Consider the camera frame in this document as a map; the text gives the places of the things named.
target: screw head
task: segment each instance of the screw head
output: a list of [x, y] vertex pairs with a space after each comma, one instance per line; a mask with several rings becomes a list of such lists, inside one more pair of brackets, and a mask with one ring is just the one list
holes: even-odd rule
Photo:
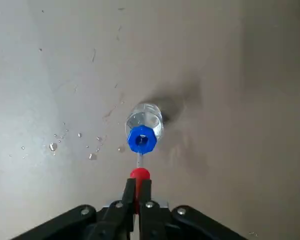
[[122, 202], [118, 202], [116, 205], [115, 205], [115, 207], [117, 208], [117, 209], [120, 209], [120, 208], [122, 208], [124, 205], [122, 204]]
[[153, 203], [152, 201], [148, 201], [148, 202], [145, 204], [145, 206], [146, 206], [148, 209], [150, 209], [150, 208], [152, 208], [152, 207], [154, 206], [154, 203]]
[[185, 215], [186, 212], [187, 211], [184, 208], [182, 208], [182, 207], [178, 208], [178, 210], [177, 210], [177, 213], [180, 214], [180, 215]]
[[86, 206], [84, 209], [81, 210], [81, 215], [87, 215], [89, 211], [89, 208]]

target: water in bottle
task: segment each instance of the water in bottle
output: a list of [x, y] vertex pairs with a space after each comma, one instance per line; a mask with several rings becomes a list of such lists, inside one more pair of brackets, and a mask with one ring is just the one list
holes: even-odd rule
[[151, 152], [164, 133], [162, 113], [153, 103], [139, 103], [131, 111], [125, 124], [127, 141], [132, 151]]

